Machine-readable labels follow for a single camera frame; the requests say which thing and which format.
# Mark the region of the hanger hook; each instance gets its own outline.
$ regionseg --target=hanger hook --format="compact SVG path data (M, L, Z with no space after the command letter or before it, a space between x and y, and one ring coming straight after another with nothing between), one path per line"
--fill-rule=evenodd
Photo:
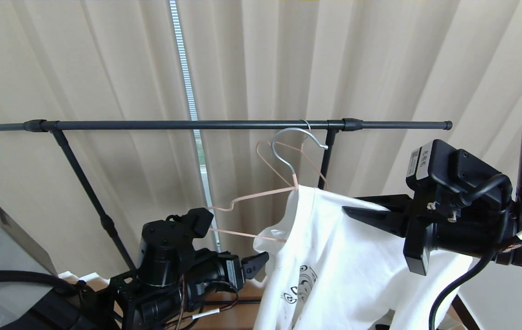
M318 141L318 139L316 138L316 136L314 136L314 134L308 132L307 130L303 130L301 128L298 128L298 127L289 127L287 129L282 129L277 134L275 134L275 136L273 137L273 141L271 141L271 150L273 151L273 154L275 155L275 157L277 157L279 160L281 160L282 163L284 163L285 165L288 165L288 167L292 171L292 175L295 176L296 175L296 170L294 169L294 167L288 161L286 161L284 158L282 158L282 156L279 156L278 152L275 150L275 142L278 140L278 136L280 134L282 134L283 132L288 132L288 131L292 131L292 130L296 130L296 131L302 132L302 133L306 134L307 136L311 137L312 140L314 140L314 142L320 148L328 149L328 146L325 145L325 144L321 144L320 141Z

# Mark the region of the screw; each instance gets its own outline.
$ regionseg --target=screw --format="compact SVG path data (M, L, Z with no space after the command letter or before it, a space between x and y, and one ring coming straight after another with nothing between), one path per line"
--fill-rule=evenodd
M447 220L450 223L456 223L456 211L453 210L450 214L450 218L448 218Z

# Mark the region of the curtain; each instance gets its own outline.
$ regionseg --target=curtain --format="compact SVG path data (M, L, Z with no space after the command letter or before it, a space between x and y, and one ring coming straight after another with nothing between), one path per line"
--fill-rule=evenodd
M0 2L0 123L30 119L189 120L169 4ZM66 136L134 259L143 224L205 205L192 132ZM0 205L59 272L127 269L50 134L0 133Z
M337 134L332 192L409 193L410 152L434 138L468 150L515 184L522 0L199 0L177 7L200 120L453 121L450 131ZM183 83L167 2L0 2L0 123L186 120ZM312 132L324 141L325 132ZM275 133L202 131L213 204L286 186L255 154L257 142ZM191 132L66 134L131 255L142 224L205 204ZM282 140L299 146L302 136ZM322 150L309 139L304 145L319 166ZM316 185L309 162L278 150L301 184ZM267 144L260 152L288 178ZM280 220L286 197L218 211L218 226L256 234ZM58 271L108 277L125 269L49 134L0 133L0 204L49 251ZM221 234L221 244L253 253L250 238ZM200 246L213 245L207 238ZM490 267L461 291L492 328L516 322L496 321L487 307L522 279L512 268ZM519 314L507 308L500 313Z

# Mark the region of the black metal rod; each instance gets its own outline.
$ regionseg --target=black metal rod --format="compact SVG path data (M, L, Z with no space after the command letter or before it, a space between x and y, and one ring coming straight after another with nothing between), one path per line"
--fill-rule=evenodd
M322 156L322 165L320 166L320 173L326 177L326 173L328 172L328 165L330 164L330 155L333 152L334 147L334 138L336 138L336 134L338 130L328 130L326 133L326 142L325 144L328 146L328 149L324 151L324 155ZM324 189L324 180L322 177L318 179L318 188Z
M308 121L312 129L355 131L361 129L443 129L452 127L450 121L361 121L345 118L328 121ZM306 121L43 121L0 124L0 132L27 130L193 130L193 129L284 129L307 127Z
M127 266L131 270L136 269L135 263L133 263L133 259L131 259L131 256L128 254L127 249L124 247L124 244L118 236L118 232L114 227L114 221L112 221L112 218L106 214L106 211L104 211L104 207L102 207L102 204L100 203L100 200L98 200L98 196L96 196L96 193L89 183L88 178L85 176L85 173L83 173L83 169L81 168L81 165L79 165L79 162L76 159L76 155L67 141L66 135L60 130L52 131L51 133L53 133L53 137L57 141L57 144L59 144L63 150L64 155L66 155L67 161L70 163L74 173L76 173L79 183L81 183L81 186L83 186L83 190L88 195L88 198L92 202L94 209L96 209L98 216L100 216L100 223L102 224L102 228L104 228L104 230L106 230L108 233L108 236L112 238L114 245L118 249L118 252L120 252L120 255L124 259L124 262L127 264Z

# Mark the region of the white t-shirt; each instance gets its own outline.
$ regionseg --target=white t-shirt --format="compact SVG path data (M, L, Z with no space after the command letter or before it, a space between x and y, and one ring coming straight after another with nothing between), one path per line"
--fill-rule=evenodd
M285 215L253 247L270 254L256 330L366 330L390 309L392 330L426 330L437 295L469 268L471 257L433 251L428 275L410 273L404 239L347 217L342 206L387 210L318 188L291 192ZM437 313L443 319L456 292Z

